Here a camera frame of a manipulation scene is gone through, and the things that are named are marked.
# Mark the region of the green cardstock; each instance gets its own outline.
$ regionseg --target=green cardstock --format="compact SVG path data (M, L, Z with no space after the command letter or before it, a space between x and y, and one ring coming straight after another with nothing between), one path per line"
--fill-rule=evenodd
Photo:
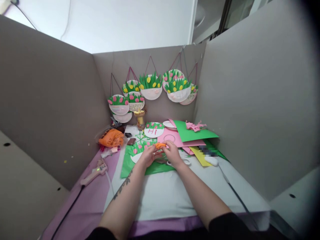
M187 129L186 122L183 121L174 120L174 123L176 124L182 142L219 137L217 134L207 129L202 129L197 132L192 129Z

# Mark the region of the ceiling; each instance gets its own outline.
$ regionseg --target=ceiling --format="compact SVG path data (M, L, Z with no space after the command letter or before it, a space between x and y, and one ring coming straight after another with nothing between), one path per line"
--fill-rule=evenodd
M201 25L194 29L192 41L221 18L224 3L225 0L198 0L197 8L200 6L204 9L205 18Z

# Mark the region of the black cable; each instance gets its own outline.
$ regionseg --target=black cable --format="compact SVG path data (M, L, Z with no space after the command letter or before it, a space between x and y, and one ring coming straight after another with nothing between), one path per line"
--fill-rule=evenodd
M19 4L19 1L17 1L17 3L14 3L12 1L10 1L13 5L15 5L19 10L20 12L22 12L22 14L26 17L26 19L29 21L29 23L31 23L31 25L34 27L35 30L38 30L36 29L36 27L32 24L32 22L29 20L29 18L23 13L23 11L18 7L18 4Z
M62 219L62 220L61 220L61 222L59 223L59 226L57 227L56 231L54 232L54 234L53 234L53 236L52 236L51 240L53 240L53 239L54 239L54 236L55 236L55 235L56 235L56 233L58 232L58 230L59 230L59 228L60 228L61 224L63 223L64 219L67 217L67 215L68 215L68 213L70 212L70 210L72 209L73 205L74 205L74 204L76 203L76 201L78 200L78 197L80 196L80 194L81 194L82 190L84 189L84 187L85 187L84 185L82 185L82 186L81 186L81 190L80 190L80 192L79 192L78 196L77 196L77 197L76 197L76 199L73 201L73 203L72 203L71 207L69 208L69 210L67 211L66 215L64 215L63 219Z

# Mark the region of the gray panel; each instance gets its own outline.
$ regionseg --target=gray panel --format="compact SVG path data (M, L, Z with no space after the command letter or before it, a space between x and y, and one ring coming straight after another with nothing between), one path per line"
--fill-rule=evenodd
M207 44L196 122L271 200L317 164L319 76L306 17L272 1Z
M120 87L125 83L129 65L132 67L134 73L139 79L139 75L143 75L146 71L149 56L152 56L154 64L156 66L158 74L163 74L172 65L177 54L181 50L182 46L175 47L164 47L164 48L151 48L151 49L140 49L124 52L114 53L98 53L94 54L94 59L100 73L102 83L104 85L105 94L107 97L110 96L110 75L111 72L117 79ZM200 78L200 71L203 61L203 54L205 50L205 44L199 45L188 45L185 47L185 56L188 73L194 67L196 61L198 61L198 81ZM185 61L182 54L182 72L187 76ZM152 74L155 71L152 62L149 62L147 74ZM190 79L195 80L195 70L193 71ZM116 84L113 84L114 94L121 94ZM156 100L145 100L146 109L148 113L145 116L146 121L165 121L168 118L179 119L179 120L193 120L193 111L195 101L187 106L183 106L180 103L174 103L168 99L167 93L162 91L160 97ZM133 116L129 121L129 124L136 124L136 118Z
M93 56L3 16L0 53L1 131L71 189L110 122Z

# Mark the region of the orange bag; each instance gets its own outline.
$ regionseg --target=orange bag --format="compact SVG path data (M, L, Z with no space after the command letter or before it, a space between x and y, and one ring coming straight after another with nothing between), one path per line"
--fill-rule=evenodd
M117 147L123 145L124 134L117 129L110 129L99 139L99 143L105 147Z

